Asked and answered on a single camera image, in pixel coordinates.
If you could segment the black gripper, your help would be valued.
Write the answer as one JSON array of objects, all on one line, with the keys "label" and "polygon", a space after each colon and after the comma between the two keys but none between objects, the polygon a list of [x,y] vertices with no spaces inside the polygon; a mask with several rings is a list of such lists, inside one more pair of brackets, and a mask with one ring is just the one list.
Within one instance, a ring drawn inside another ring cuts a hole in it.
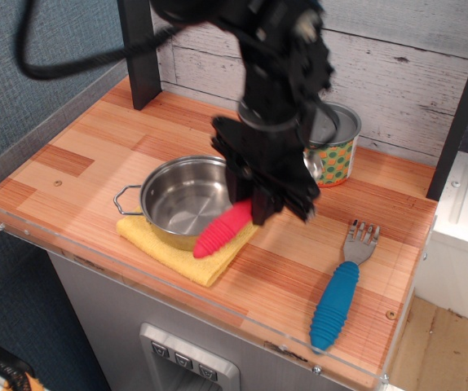
[{"label": "black gripper", "polygon": [[226,161],[229,200],[252,199],[254,225],[263,226],[284,208],[304,222],[315,216],[320,189],[303,161],[296,128],[258,130],[224,116],[212,125],[212,146]]}]

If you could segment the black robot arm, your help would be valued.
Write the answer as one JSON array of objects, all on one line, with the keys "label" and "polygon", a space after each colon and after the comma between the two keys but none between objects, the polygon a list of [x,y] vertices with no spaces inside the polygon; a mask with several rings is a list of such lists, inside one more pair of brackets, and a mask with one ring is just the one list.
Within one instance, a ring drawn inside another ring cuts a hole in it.
[{"label": "black robot arm", "polygon": [[238,117],[212,121],[224,157],[230,200],[249,200],[255,225],[289,209],[302,220],[320,195],[303,154],[316,115],[336,114],[320,100],[333,67],[317,1],[154,1],[153,10],[183,29],[209,23],[238,41],[245,89]]}]

